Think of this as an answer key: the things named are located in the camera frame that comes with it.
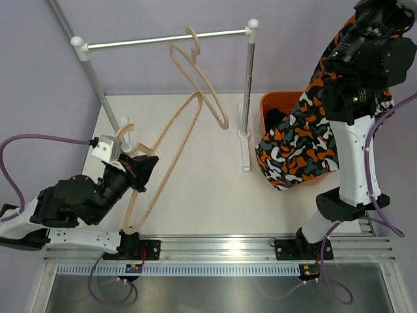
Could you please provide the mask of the black shorts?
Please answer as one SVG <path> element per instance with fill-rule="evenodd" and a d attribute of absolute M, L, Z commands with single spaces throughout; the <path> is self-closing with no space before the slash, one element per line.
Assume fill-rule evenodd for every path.
<path fill-rule="evenodd" d="M 281 111 L 277 108 L 272 108 L 266 113 L 264 119 L 265 122 L 265 132 L 270 130 L 279 129 L 285 130 L 287 128 L 287 117 L 290 114 L 290 111 Z"/>

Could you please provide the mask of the orange camouflage shorts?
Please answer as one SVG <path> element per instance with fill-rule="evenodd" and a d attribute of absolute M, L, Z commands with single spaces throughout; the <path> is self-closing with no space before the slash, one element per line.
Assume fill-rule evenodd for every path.
<path fill-rule="evenodd" d="M 357 19 L 358 14 L 353 14 L 330 41 L 299 98 L 277 102 L 279 119 L 266 126 L 265 134 L 255 146 L 261 173 L 278 191 L 319 182 L 321 177 L 339 169 L 336 140 L 326 118 L 323 93 L 334 88 L 341 100 L 343 93 L 357 94 L 363 84 L 327 71 L 324 64 Z"/>

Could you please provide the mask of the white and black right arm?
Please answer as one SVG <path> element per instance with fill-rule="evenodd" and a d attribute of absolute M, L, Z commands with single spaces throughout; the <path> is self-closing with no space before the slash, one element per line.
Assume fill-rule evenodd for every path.
<path fill-rule="evenodd" d="M 336 140 L 340 186 L 319 194 L 317 211 L 295 237 L 295 251 L 309 259 L 323 251 L 336 226 L 380 211 L 390 199 L 379 188 L 373 136 L 377 93 L 406 80 L 416 45 L 405 36 L 416 20 L 415 1 L 360 1 L 355 21 L 324 67 L 335 78 L 324 83 L 323 106 Z"/>

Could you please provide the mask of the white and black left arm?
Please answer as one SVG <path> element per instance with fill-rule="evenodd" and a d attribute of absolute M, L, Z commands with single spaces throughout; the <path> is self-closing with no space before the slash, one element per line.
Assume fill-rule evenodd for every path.
<path fill-rule="evenodd" d="M 140 260 L 145 249 L 140 235 L 123 231 L 81 230 L 79 224 L 97 226 L 128 190 L 144 192 L 157 156 L 121 155 L 121 168 L 104 166 L 103 175 L 92 180 L 75 175 L 42 190 L 16 218 L 19 207 L 1 209 L 1 246 L 39 251 L 45 246 L 78 246 L 100 250 L 107 260 Z"/>

